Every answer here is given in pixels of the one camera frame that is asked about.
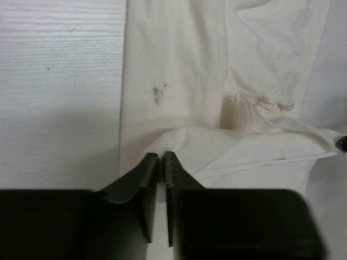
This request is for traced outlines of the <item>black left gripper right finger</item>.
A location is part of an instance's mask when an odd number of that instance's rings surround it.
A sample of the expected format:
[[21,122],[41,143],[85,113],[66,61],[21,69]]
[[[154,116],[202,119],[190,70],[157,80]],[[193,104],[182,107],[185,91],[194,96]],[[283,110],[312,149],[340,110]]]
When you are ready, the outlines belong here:
[[288,189],[206,188],[174,152],[162,158],[175,259],[324,259],[303,197]]

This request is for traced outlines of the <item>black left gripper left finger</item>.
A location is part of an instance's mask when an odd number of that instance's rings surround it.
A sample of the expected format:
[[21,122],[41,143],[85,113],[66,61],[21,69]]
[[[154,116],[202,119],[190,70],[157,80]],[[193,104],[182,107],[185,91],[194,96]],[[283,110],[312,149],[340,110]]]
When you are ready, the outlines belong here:
[[1,190],[1,259],[145,259],[158,156],[100,191]]

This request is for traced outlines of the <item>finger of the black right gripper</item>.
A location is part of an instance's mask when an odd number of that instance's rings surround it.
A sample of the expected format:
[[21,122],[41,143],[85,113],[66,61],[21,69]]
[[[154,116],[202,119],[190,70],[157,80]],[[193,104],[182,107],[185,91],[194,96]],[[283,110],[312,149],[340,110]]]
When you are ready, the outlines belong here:
[[335,143],[337,149],[339,149],[343,153],[347,153],[347,136],[341,137],[339,140]]

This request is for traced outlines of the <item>white t-shirt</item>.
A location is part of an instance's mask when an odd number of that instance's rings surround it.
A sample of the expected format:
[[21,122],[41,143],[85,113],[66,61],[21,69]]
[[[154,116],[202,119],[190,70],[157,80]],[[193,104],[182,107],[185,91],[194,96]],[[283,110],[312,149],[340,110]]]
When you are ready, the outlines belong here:
[[174,152],[208,187],[305,193],[341,134],[298,119],[329,1],[128,1],[120,174]]

